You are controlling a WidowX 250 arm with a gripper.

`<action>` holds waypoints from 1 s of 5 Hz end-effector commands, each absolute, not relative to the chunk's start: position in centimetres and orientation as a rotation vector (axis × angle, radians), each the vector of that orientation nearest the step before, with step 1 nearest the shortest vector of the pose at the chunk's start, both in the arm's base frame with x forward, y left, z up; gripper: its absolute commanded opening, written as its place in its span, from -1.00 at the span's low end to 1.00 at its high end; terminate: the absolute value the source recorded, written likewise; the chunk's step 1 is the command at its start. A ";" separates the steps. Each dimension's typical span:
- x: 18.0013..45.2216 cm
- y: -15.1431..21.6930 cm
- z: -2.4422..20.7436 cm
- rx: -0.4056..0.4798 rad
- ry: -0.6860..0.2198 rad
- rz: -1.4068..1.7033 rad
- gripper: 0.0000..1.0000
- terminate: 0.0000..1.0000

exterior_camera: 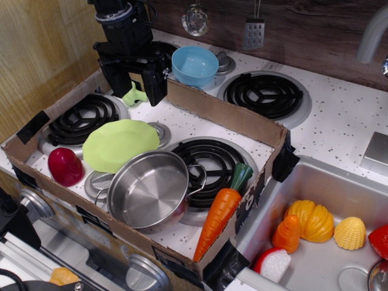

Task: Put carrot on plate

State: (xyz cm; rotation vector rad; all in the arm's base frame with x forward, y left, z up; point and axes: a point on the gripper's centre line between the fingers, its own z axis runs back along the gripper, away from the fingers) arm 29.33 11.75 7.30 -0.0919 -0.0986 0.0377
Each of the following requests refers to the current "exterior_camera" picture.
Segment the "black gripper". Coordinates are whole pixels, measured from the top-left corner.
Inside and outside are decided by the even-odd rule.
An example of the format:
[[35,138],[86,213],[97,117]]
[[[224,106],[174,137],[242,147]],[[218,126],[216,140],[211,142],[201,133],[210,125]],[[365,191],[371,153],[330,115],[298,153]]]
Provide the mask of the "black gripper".
[[106,40],[96,42],[99,65],[115,96],[132,89],[130,73],[142,76],[152,107],[167,95],[169,68],[164,56],[153,46],[153,34],[145,12],[97,12]]

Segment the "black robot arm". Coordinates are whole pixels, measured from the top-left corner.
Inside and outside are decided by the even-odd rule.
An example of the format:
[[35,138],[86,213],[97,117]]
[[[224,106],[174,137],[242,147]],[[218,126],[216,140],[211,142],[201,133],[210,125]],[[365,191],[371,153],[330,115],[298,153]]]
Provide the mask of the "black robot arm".
[[167,95],[169,68],[154,48],[152,21],[145,1],[89,1],[106,41],[96,42],[99,66],[114,94],[122,98],[133,87],[130,74],[140,75],[152,106]]

